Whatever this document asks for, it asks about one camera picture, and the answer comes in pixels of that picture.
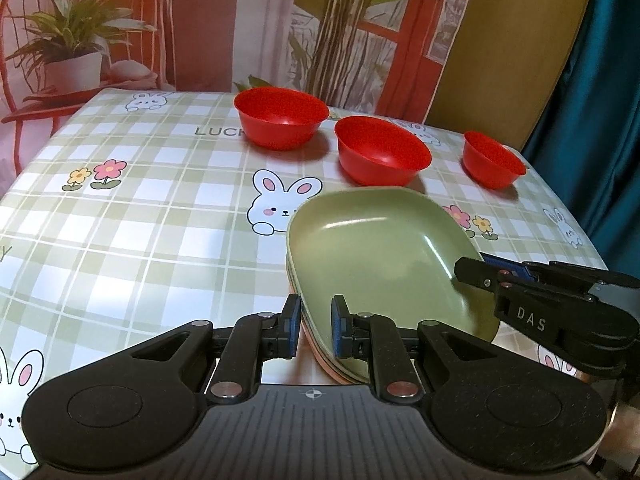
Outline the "checked bunny tablecloth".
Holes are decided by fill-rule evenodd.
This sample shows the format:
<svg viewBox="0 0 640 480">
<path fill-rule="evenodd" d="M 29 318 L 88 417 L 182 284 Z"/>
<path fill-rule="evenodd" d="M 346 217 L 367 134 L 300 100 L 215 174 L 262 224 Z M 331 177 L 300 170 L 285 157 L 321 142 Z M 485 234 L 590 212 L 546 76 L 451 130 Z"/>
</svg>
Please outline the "checked bunny tablecloth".
<svg viewBox="0 0 640 480">
<path fill-rule="evenodd" d="M 2 378 L 30 350 L 47 380 L 194 318 L 280 308 L 285 237 L 247 218 L 258 170 L 284 188 L 352 184 L 332 120 L 272 152 L 247 142 L 228 94 L 95 96 L 2 197 Z"/>
</svg>

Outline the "large red bowl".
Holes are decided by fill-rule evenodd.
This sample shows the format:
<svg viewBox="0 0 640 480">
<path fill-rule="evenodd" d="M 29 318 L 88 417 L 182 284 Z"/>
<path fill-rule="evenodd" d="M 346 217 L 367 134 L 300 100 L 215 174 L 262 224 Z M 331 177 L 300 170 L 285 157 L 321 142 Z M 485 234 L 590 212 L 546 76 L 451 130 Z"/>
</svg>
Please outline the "large red bowl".
<svg viewBox="0 0 640 480">
<path fill-rule="evenodd" d="M 388 120 L 349 116 L 334 132 L 342 168 L 361 185 L 405 186 L 432 162 L 421 140 Z"/>
<path fill-rule="evenodd" d="M 247 139 L 276 151 L 295 150 L 309 142 L 330 114 L 314 96 L 278 87 L 241 91 L 233 104 Z"/>
</svg>

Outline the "teal curtain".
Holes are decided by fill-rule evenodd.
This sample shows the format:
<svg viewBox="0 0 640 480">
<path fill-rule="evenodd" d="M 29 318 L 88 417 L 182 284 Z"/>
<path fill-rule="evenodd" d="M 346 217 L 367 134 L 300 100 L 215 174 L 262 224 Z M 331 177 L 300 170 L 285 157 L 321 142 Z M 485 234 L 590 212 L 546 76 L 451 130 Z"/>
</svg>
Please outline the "teal curtain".
<svg viewBox="0 0 640 480">
<path fill-rule="evenodd" d="M 589 0 L 524 155 L 606 265 L 639 273 L 639 0 Z"/>
</svg>

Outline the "small red bowl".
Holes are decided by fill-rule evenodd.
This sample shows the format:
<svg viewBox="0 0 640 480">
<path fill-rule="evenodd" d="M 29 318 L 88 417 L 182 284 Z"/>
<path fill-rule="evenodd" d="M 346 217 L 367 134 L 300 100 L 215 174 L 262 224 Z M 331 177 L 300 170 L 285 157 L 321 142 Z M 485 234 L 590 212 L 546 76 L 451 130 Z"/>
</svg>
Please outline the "small red bowl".
<svg viewBox="0 0 640 480">
<path fill-rule="evenodd" d="M 464 134 L 462 166 L 483 188 L 501 190 L 526 174 L 526 167 L 500 142 L 477 131 Z"/>
</svg>

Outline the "wooden board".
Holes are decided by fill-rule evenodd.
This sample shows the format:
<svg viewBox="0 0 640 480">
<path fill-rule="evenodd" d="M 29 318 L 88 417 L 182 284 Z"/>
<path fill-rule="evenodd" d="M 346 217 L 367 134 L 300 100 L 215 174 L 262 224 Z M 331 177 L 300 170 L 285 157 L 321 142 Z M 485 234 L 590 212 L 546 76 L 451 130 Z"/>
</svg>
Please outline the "wooden board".
<svg viewBox="0 0 640 480">
<path fill-rule="evenodd" d="M 469 0 L 427 125 L 520 150 L 558 82 L 589 0 Z"/>
</svg>

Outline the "pink plate under green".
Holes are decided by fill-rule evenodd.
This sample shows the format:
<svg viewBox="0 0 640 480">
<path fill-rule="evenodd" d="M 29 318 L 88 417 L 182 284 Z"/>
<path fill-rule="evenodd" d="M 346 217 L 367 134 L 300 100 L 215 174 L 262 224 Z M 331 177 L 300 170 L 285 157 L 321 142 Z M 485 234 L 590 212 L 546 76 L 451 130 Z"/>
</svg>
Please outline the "pink plate under green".
<svg viewBox="0 0 640 480">
<path fill-rule="evenodd" d="M 302 307 L 302 329 L 305 334 L 308 344 L 310 345 L 311 352 L 314 358 L 322 368 L 332 379 L 334 379 L 340 385 L 356 385 L 367 384 L 369 382 L 369 375 L 355 374 L 352 370 L 348 370 L 343 364 L 340 364 L 333 354 L 326 350 L 322 346 L 322 340 L 317 337 L 314 331 L 314 323 L 311 322 L 307 301 L 302 293 L 300 285 L 297 283 L 295 272 L 293 269 L 293 263 L 290 256 L 286 256 L 286 274 L 288 274 L 288 282 L 290 283 L 292 292 L 295 292 L 303 300 Z"/>
</svg>

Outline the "printed room backdrop cloth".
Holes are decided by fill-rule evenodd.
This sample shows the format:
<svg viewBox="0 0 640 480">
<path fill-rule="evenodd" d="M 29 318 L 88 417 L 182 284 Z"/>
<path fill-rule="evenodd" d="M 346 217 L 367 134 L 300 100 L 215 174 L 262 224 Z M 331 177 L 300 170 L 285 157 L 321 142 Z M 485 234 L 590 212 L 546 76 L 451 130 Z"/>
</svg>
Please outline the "printed room backdrop cloth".
<svg viewBox="0 0 640 480">
<path fill-rule="evenodd" d="M 70 88 L 307 92 L 331 106 L 423 122 L 469 0 L 1 0 L 1 183 L 9 186 L 70 110 L 41 58 L 18 52 L 62 3 L 84 20 L 139 21 L 118 44 L 76 50 L 63 30 L 58 78 Z"/>
</svg>

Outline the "green rounded plate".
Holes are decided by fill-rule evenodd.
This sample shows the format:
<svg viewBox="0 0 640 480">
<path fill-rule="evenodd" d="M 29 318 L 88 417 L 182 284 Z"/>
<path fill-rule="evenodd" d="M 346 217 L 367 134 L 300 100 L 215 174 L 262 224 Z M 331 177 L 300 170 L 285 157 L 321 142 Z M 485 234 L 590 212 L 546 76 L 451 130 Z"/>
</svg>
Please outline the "green rounded plate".
<svg viewBox="0 0 640 480">
<path fill-rule="evenodd" d="M 434 318 L 486 341 L 498 333 L 491 294 L 454 277 L 459 258 L 480 258 L 476 246 L 441 206 L 408 188 L 314 196 L 288 224 L 286 255 L 314 331 L 333 356 L 336 295 L 345 297 L 350 312 L 382 314 L 399 327 Z M 337 361 L 368 374 L 365 362 Z"/>
</svg>

